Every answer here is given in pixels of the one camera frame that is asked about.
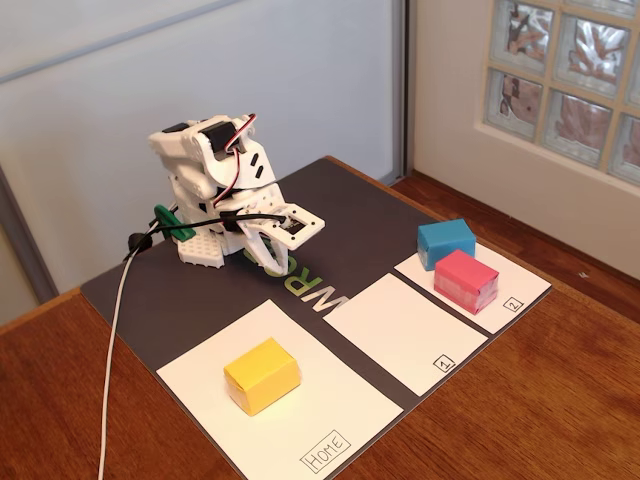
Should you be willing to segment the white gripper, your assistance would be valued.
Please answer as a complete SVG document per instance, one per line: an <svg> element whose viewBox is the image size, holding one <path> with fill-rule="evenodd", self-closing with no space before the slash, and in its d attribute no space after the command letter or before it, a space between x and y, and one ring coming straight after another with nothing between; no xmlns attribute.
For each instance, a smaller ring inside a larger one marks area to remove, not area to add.
<svg viewBox="0 0 640 480"><path fill-rule="evenodd" d="M286 216L277 211L285 204L280 188L276 184L271 184L259 189L230 190L216 206L212 207L212 216L222 218L229 216L248 214L273 214L281 218ZM277 220L276 224L281 225L284 219ZM289 269L288 248L279 240L271 239L273 251L270 251L263 241L260 232L253 224L264 224L265 219L224 221L214 224L212 232L216 234L244 234L245 248L251 253L254 260L264 270L273 274L287 273Z"/></svg>

